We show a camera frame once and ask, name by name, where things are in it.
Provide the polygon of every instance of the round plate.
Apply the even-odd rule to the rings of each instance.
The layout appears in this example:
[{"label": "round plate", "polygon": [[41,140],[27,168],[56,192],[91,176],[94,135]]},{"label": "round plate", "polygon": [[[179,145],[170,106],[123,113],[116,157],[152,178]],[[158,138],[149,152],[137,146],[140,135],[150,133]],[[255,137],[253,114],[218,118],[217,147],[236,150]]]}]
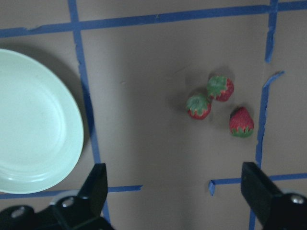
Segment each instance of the round plate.
[{"label": "round plate", "polygon": [[65,85],[39,62],[0,49],[0,191],[26,194],[62,181],[83,147],[83,123]]}]

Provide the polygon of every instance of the red strawberry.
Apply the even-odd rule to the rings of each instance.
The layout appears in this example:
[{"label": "red strawberry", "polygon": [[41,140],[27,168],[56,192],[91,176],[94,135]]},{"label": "red strawberry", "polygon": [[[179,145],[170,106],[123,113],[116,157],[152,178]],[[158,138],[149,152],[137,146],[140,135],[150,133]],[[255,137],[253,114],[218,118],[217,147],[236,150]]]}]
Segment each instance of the red strawberry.
[{"label": "red strawberry", "polygon": [[224,76],[214,76],[207,84],[208,95],[217,101],[227,101],[234,92],[234,84]]},{"label": "red strawberry", "polygon": [[211,111],[211,101],[202,93],[191,96],[187,101],[187,110],[191,117],[205,119]]},{"label": "red strawberry", "polygon": [[235,137],[247,138],[252,135],[254,121],[245,107],[239,107],[231,113],[229,128],[231,134]]}]

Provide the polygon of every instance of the white plate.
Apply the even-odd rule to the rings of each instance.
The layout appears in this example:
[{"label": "white plate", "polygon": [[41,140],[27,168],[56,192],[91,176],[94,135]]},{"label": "white plate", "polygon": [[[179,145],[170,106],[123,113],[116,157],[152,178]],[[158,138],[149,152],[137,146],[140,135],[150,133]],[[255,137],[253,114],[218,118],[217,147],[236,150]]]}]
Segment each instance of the white plate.
[{"label": "white plate", "polygon": [[65,85],[32,58],[0,49],[0,191],[56,185],[82,147],[80,111]]}]

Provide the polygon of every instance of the strawberry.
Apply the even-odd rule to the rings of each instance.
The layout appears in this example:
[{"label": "strawberry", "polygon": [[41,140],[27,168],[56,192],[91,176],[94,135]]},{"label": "strawberry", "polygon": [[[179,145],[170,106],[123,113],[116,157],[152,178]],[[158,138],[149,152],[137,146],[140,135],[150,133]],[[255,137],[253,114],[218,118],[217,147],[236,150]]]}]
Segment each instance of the strawberry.
[{"label": "strawberry", "polygon": [[245,107],[238,107],[231,113],[229,128],[231,134],[235,137],[247,138],[252,135],[254,121]]},{"label": "strawberry", "polygon": [[234,92],[234,84],[224,76],[213,76],[207,84],[208,95],[217,101],[227,101]]},{"label": "strawberry", "polygon": [[211,100],[204,94],[191,96],[187,101],[188,114],[195,119],[205,119],[211,111]]}]

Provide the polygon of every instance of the bolt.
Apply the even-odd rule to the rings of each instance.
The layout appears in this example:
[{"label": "bolt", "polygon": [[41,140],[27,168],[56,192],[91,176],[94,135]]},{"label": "bolt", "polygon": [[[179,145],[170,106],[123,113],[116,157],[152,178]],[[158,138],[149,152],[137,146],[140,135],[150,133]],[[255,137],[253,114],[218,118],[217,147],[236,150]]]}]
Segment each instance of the bolt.
[{"label": "bolt", "polygon": [[291,196],[291,200],[292,200],[293,203],[300,204],[300,205],[305,202],[305,200],[302,196],[296,195],[296,194]]},{"label": "bolt", "polygon": [[24,210],[25,210],[24,207],[21,206],[19,209],[12,212],[11,217],[17,218],[17,217],[22,216],[24,214]]},{"label": "bolt", "polygon": [[63,207],[69,207],[73,204],[73,202],[74,202],[73,197],[69,197],[62,202],[62,206]]}]

